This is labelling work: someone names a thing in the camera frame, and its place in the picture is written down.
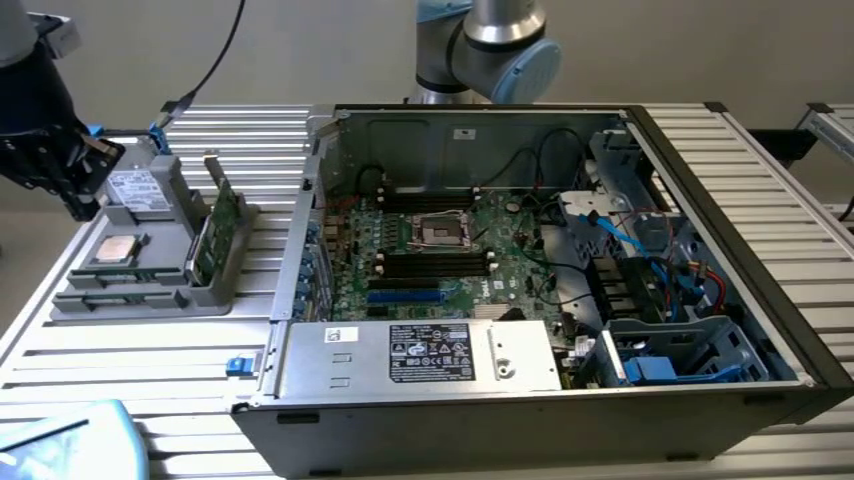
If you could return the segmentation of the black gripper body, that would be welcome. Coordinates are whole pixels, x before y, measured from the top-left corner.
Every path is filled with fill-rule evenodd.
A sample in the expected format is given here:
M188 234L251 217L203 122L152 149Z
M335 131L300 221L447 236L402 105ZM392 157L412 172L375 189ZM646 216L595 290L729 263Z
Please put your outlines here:
M45 45L1 68L1 149L21 144L55 144L84 150L85 125Z

